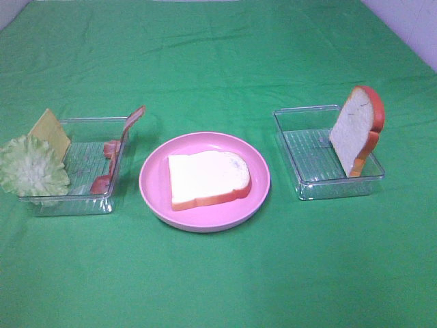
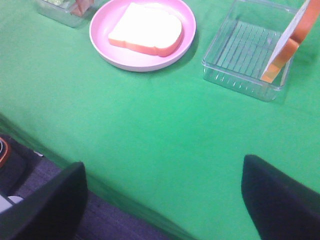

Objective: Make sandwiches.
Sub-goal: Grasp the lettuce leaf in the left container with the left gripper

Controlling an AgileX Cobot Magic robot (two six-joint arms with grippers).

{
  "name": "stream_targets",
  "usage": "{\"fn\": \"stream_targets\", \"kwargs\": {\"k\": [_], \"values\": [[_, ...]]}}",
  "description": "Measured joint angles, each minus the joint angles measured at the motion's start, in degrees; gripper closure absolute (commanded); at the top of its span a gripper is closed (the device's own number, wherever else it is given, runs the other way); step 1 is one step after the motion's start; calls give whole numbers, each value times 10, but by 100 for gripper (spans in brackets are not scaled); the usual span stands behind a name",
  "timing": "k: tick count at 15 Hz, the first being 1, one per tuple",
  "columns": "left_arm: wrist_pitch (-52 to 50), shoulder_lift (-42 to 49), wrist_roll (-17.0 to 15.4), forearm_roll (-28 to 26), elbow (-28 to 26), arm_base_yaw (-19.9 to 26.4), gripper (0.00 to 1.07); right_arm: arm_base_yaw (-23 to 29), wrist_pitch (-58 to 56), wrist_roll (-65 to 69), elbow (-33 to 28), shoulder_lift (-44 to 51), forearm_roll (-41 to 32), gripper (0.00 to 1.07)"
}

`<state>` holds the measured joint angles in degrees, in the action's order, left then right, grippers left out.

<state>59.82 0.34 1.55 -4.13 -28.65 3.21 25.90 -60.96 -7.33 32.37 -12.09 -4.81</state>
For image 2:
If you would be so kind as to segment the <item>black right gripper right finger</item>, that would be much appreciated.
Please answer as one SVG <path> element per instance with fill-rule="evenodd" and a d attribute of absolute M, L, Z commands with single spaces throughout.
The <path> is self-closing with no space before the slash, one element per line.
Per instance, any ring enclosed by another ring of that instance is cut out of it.
<path fill-rule="evenodd" d="M 244 157 L 241 193 L 262 240 L 320 238 L 320 194 L 257 155 Z"/>

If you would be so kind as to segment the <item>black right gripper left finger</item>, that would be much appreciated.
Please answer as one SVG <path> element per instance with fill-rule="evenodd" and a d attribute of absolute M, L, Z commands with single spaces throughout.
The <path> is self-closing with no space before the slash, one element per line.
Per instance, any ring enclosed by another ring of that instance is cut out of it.
<path fill-rule="evenodd" d="M 71 240 L 88 201 L 85 166 L 74 162 L 0 214 L 2 240 Z"/>

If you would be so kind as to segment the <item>dark robot base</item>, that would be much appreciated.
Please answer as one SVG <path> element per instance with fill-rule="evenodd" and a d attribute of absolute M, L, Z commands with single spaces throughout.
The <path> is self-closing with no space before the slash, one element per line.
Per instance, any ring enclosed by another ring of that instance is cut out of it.
<path fill-rule="evenodd" d="M 50 176 L 41 154 L 7 137 L 0 137 L 0 211 L 4 212 L 30 196 Z"/>

